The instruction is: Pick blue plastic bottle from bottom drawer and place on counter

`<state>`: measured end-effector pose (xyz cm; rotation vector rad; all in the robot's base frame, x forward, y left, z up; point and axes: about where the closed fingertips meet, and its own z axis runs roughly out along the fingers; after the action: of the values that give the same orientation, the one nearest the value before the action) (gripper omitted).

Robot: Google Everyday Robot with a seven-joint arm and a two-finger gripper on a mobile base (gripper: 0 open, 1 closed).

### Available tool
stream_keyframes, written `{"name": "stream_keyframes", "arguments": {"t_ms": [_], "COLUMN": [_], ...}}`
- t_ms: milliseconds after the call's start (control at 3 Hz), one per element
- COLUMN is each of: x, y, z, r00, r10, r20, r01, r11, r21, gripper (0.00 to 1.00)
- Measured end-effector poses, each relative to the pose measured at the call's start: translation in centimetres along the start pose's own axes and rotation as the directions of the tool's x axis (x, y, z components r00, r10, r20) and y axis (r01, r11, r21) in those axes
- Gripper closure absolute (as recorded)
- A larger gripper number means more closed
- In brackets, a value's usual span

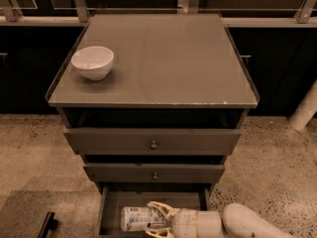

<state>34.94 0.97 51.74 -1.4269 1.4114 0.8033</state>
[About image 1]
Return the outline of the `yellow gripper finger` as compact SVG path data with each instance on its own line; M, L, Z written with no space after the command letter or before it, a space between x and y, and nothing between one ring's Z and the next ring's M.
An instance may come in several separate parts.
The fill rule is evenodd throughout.
M157 209L167 220L171 220L180 211L179 208L174 208L158 201L150 201L147 207Z
M169 227L163 229L147 229L146 233L154 238L173 238Z

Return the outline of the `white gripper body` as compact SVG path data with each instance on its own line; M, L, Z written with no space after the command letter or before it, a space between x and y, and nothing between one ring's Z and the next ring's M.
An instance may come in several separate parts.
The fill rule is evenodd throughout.
M171 230L175 238L197 238L197 211L180 209L171 220Z

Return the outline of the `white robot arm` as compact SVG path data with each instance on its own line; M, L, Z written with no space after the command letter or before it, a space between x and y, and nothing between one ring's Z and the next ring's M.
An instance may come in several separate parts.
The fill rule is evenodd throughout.
M170 221L161 229L146 228L155 238L296 238L240 203L228 204L223 213L173 208L157 201L148 203Z

